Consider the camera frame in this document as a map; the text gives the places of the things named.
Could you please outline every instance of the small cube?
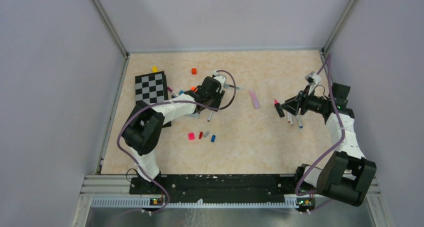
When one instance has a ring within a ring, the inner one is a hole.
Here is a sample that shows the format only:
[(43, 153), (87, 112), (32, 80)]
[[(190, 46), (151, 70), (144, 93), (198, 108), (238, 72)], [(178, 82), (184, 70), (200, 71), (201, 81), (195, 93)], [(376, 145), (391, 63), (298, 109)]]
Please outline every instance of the small cube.
[(188, 140), (189, 140), (189, 141), (192, 141), (192, 140), (194, 140), (194, 139), (195, 139), (195, 133), (193, 133), (193, 132), (188, 133)]

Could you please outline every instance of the black mounting plate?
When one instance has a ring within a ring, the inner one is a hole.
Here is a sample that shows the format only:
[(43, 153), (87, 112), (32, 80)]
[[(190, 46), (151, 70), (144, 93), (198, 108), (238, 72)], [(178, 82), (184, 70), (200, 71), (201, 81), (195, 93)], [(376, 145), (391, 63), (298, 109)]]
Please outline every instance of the black mounting plate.
[[(159, 182), (171, 203), (282, 203), (295, 191), (293, 174), (163, 174)], [(131, 179), (131, 195), (161, 195), (162, 190), (143, 178)]]

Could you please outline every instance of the aluminum frame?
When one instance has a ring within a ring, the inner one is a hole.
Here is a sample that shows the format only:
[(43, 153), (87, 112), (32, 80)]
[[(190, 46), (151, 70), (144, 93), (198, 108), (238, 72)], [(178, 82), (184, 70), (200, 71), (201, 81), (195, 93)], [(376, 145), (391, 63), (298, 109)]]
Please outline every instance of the aluminum frame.
[[(116, 88), (114, 101), (112, 104), (112, 108), (109, 115), (109, 120), (107, 123), (107, 127), (105, 130), (102, 149), (99, 156), (98, 165), (96, 170), (94, 171), (95, 175), (87, 175), (83, 182), (81, 192), (79, 195), (77, 207), (74, 214), (74, 219), (72, 222), (73, 227), (84, 227), (86, 226), (87, 219), (89, 217), (90, 207), (93, 203), (93, 199), (97, 197), (134, 197), (138, 198), (138, 195), (130, 195), (130, 183), (126, 180), (126, 176), (124, 174), (117, 175), (99, 175), (101, 172), (101, 167), (103, 165), (103, 158), (106, 154), (106, 149), (108, 146), (109, 137), (112, 130), (113, 120), (115, 118), (116, 109), (118, 106), (119, 97), (121, 95), (122, 86), (124, 83), (125, 73), (127, 71), (130, 54), (125, 49), (118, 33), (116, 32), (114, 26), (112, 25), (107, 13), (105, 12), (102, 4), (99, 0), (91, 0), (95, 9), (97, 10), (102, 22), (105, 24), (111, 38), (119, 48), (122, 55), (125, 56), (124, 64), (122, 67), (121, 76), (118, 82), (118, 86)], [(319, 51), (321, 60), (324, 61), (325, 57), (328, 55), (329, 50), (333, 46), (334, 40), (343, 29), (343, 26), (347, 19), (349, 18), (352, 9), (355, 7), (358, 0), (350, 0), (346, 9), (342, 13), (339, 21), (337, 22), (334, 30), (326, 41), (324, 47)], [(135, 177), (135, 175), (128, 175), (129, 178)], [(288, 194), (286, 197), (294, 198), (296, 197), (294, 194)], [(377, 179), (374, 178), (370, 189), (366, 195), (368, 200), (368, 205), (370, 208), (370, 212), (372, 218), (374, 220), (374, 224), (377, 227), (392, 227), (393, 222), (391, 216), (386, 208), (383, 196), (381, 195), (380, 188), (377, 182)]]

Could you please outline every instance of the pink marker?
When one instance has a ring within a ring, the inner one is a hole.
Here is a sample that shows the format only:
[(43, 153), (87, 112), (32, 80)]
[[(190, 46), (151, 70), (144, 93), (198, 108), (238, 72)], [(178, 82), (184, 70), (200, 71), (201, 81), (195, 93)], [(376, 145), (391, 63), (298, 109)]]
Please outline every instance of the pink marker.
[(259, 102), (258, 102), (258, 99), (256, 98), (255, 91), (252, 88), (249, 89), (249, 95), (252, 100), (253, 107), (255, 109), (259, 109)]

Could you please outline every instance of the marker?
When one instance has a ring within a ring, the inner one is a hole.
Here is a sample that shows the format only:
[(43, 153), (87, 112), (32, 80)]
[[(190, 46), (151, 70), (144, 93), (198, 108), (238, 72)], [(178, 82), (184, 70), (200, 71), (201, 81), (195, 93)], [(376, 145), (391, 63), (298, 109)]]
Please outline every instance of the marker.
[(275, 106), (275, 109), (277, 110), (279, 117), (283, 118), (284, 117), (283, 109), (281, 108), (280, 103), (276, 99), (274, 99), (274, 106)]
[(209, 114), (209, 117), (207, 118), (207, 121), (208, 122), (210, 122), (211, 121), (211, 119), (212, 119), (212, 115), (214, 114), (214, 111), (213, 110), (211, 110), (210, 111), (210, 114)]
[(290, 123), (290, 125), (292, 126), (294, 124), (293, 123), (293, 117), (292, 117), (292, 114), (289, 113), (289, 112), (287, 112), (287, 119), (288, 119), (288, 122)]
[(258, 98), (256, 98), (256, 94), (255, 94), (254, 89), (252, 89), (252, 88), (249, 89), (249, 95), (250, 95), (250, 98), (252, 100), (253, 107), (255, 109), (259, 109), (260, 106), (259, 106)]
[[(229, 83), (225, 83), (225, 84), (224, 84), (224, 88), (225, 88), (225, 89), (228, 89), (229, 87), (231, 87), (231, 88), (233, 88), (233, 89), (234, 89), (234, 85), (229, 84)], [(244, 88), (239, 87), (239, 86), (236, 86), (236, 87), (235, 87), (235, 89), (236, 89), (236, 90), (241, 90), (241, 91), (242, 91), (242, 90), (244, 90)]]
[(171, 87), (167, 86), (167, 87), (166, 87), (166, 89), (167, 89), (169, 92), (173, 93), (176, 97), (177, 97), (177, 96), (179, 96), (177, 93), (175, 93), (175, 92), (174, 92), (174, 90), (173, 90)]
[(304, 127), (304, 125), (302, 124), (301, 116), (300, 115), (296, 115), (296, 119), (297, 119), (297, 123), (299, 124), (299, 128), (302, 129)]

